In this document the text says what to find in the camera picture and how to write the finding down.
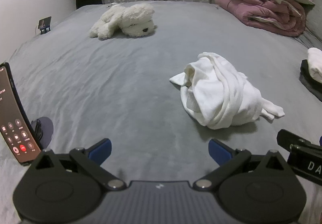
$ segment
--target gray bedsheet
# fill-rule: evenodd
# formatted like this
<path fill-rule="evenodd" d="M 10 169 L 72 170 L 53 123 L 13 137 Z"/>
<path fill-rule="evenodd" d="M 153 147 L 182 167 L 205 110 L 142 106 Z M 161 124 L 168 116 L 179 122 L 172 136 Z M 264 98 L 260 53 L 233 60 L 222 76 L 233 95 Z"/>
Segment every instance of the gray bedsheet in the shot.
<path fill-rule="evenodd" d="M 307 48 L 322 50 L 322 0 L 313 1 L 315 5 L 303 5 L 306 13 L 305 31 L 295 39 Z"/>
<path fill-rule="evenodd" d="M 112 174 L 127 182 L 192 182 L 218 166 L 208 155 L 211 138 L 255 154 L 278 149 L 285 158 L 276 143 L 282 128 L 318 143 L 322 103 L 298 79 L 307 55 L 302 44 L 247 27 L 216 5 L 151 3 L 158 25 L 151 36 L 91 39 L 88 31 L 106 6 L 85 6 L 9 59 L 29 119 L 48 116 L 54 122 L 51 149 L 66 153 L 108 137 L 113 151 L 102 167 Z M 216 131 L 199 125 L 169 78 L 203 51 L 220 54 L 245 73 L 264 98 L 284 108 L 285 117 Z M 1 223 L 18 222 L 12 192 L 26 170 L 0 140 Z M 320 188 L 301 182 L 308 195 L 301 223 L 315 223 L 322 211 Z"/>

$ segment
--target pink blanket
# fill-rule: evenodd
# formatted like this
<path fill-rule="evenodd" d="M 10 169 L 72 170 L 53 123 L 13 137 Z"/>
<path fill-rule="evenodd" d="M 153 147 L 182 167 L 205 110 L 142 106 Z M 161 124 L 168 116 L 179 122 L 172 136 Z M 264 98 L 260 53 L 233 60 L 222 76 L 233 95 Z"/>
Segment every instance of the pink blanket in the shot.
<path fill-rule="evenodd" d="M 285 36 L 298 36 L 305 29 L 305 12 L 295 0 L 215 0 L 243 24 Z"/>

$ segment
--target smartphone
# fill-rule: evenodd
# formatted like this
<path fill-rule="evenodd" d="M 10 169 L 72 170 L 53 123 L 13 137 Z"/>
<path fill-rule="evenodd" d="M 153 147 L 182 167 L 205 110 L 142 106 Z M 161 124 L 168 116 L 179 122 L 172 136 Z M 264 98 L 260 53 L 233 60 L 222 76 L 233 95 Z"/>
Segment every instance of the smartphone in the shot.
<path fill-rule="evenodd" d="M 9 63 L 0 65 L 0 132 L 21 165 L 30 164 L 41 152 L 41 144 L 21 105 Z"/>

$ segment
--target white plush dog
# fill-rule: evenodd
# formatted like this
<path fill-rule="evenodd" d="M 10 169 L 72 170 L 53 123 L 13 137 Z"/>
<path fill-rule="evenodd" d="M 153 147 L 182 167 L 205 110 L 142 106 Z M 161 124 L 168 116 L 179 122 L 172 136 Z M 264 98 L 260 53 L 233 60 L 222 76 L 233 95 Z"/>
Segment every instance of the white plush dog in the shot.
<path fill-rule="evenodd" d="M 93 25 L 90 37 L 108 39 L 118 28 L 131 37 L 146 36 L 155 29 L 152 20 L 153 13 L 154 9 L 148 3 L 135 4 L 128 8 L 120 4 L 113 5 Z"/>

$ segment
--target white folded cloth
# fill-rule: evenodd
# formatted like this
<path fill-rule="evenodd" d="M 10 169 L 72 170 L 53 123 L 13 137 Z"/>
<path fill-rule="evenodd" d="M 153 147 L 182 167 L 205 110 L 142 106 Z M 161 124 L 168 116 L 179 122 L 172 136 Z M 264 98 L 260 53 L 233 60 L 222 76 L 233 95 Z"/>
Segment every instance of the white folded cloth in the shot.
<path fill-rule="evenodd" d="M 170 81 L 181 86 L 185 110 L 210 129 L 242 125 L 260 115 L 269 119 L 285 115 L 281 107 L 263 99 L 243 73 L 215 53 L 199 54 L 196 62 Z"/>
<path fill-rule="evenodd" d="M 322 83 L 322 51 L 318 48 L 308 49 L 309 73 L 313 79 Z"/>

